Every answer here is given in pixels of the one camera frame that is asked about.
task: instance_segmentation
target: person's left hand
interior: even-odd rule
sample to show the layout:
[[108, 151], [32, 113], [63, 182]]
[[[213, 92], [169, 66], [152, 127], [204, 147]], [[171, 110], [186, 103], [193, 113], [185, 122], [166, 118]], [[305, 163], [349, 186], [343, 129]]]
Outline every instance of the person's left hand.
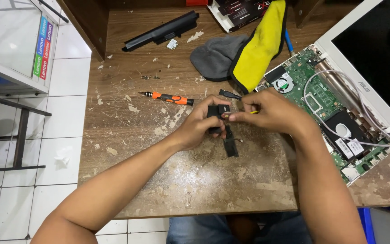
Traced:
[[190, 150], [198, 146], [203, 140], [206, 131], [210, 127], [220, 127], [222, 131], [221, 137], [225, 139], [226, 131], [224, 121], [218, 119], [216, 116], [207, 118], [209, 105], [213, 104], [231, 105], [228, 101], [221, 100], [214, 95], [210, 95], [194, 107], [180, 127], [167, 136], [168, 139], [173, 140], [177, 145], [179, 145], [180, 151]]

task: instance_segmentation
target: cardboard box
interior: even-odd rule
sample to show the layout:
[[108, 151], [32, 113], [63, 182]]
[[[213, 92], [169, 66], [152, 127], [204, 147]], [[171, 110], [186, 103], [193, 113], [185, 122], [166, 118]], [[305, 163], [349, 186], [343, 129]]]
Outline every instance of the cardboard box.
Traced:
[[213, 0], [207, 8], [230, 33], [262, 17], [269, 6], [265, 0]]

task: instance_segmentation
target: yellow cloth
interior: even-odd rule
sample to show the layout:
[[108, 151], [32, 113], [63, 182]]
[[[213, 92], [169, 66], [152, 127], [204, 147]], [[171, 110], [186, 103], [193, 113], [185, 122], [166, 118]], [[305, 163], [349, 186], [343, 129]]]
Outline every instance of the yellow cloth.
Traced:
[[279, 55], [285, 38], [285, 0], [270, 3], [260, 24], [239, 49], [230, 74], [247, 94], [257, 87], [270, 61]]

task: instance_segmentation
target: desk surface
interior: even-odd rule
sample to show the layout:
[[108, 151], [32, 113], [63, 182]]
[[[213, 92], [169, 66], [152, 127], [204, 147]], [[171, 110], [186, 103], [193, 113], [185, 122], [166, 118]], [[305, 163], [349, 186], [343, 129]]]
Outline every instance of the desk surface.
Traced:
[[[149, 99], [139, 91], [158, 91], [194, 98], [195, 103], [219, 89], [232, 91], [231, 82], [210, 82], [189, 61], [192, 50], [211, 37], [224, 36], [205, 8], [196, 30], [176, 38], [175, 50], [166, 44], [147, 44], [123, 53], [123, 42], [191, 9], [111, 11], [107, 58], [91, 61], [84, 122], [79, 184], [149, 147], [174, 131], [190, 106]], [[288, 31], [296, 51], [315, 42], [351, 8], [322, 7], [300, 30], [292, 14]], [[249, 35], [252, 23], [231, 35]], [[195, 32], [198, 39], [187, 42]], [[275, 67], [289, 57], [287, 48], [273, 60]], [[159, 76], [159, 80], [141, 79]], [[232, 110], [239, 109], [233, 101]], [[240, 157], [227, 158], [220, 139], [206, 139], [192, 151], [172, 156], [116, 218], [147, 218], [208, 213], [294, 210], [296, 205], [295, 154], [280, 135], [245, 124], [231, 126]], [[350, 186], [358, 206], [390, 205], [390, 156]]]

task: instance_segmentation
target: laptop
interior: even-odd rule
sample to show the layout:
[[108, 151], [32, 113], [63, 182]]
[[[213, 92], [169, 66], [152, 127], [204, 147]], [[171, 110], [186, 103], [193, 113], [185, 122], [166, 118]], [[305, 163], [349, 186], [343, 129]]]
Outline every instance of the laptop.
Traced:
[[[355, 86], [339, 73], [324, 72], [308, 83], [304, 95], [308, 79], [330, 69], [348, 75]], [[390, 0], [363, 1], [314, 44], [267, 72], [255, 91], [272, 86], [319, 123], [328, 151], [351, 185], [390, 153], [383, 147], [390, 139], [380, 130], [390, 135]]]

